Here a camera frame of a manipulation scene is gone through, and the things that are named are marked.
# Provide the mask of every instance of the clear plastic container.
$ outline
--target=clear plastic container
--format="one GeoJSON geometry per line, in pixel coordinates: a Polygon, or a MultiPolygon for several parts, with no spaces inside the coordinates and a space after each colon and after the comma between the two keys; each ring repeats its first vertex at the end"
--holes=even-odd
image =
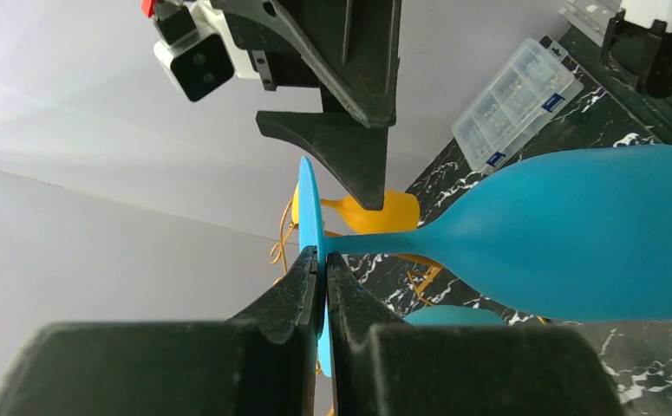
{"type": "Polygon", "coordinates": [[[468,165],[485,174],[500,168],[583,87],[552,52],[525,40],[453,124],[468,165]]]}

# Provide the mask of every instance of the red object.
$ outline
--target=red object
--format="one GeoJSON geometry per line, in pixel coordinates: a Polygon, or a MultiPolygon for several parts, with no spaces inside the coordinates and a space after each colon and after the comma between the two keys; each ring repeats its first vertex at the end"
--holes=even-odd
{"type": "Polygon", "coordinates": [[[144,12],[144,16],[152,17],[155,3],[157,3],[157,0],[141,0],[141,11],[144,12]]]}

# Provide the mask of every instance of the marble table surface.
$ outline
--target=marble table surface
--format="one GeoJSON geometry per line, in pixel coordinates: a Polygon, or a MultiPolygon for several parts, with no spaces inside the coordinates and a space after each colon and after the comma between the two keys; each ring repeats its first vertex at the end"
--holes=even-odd
{"type": "MultiPolygon", "coordinates": [[[[584,83],[583,92],[508,164],[558,150],[660,142],[654,127],[639,122],[573,58],[565,58],[564,64],[584,83]]],[[[471,171],[451,140],[408,188],[420,200],[421,224],[435,220],[483,178],[471,171]]],[[[360,283],[398,315],[426,306],[415,294],[407,272],[413,270],[418,276],[427,267],[385,255],[350,257],[349,265],[360,283]]],[[[533,315],[486,298],[446,270],[423,296],[433,303],[491,309],[510,325],[541,324],[533,315]]],[[[672,415],[672,322],[554,324],[576,329],[598,351],[628,415],[672,415]]]]}

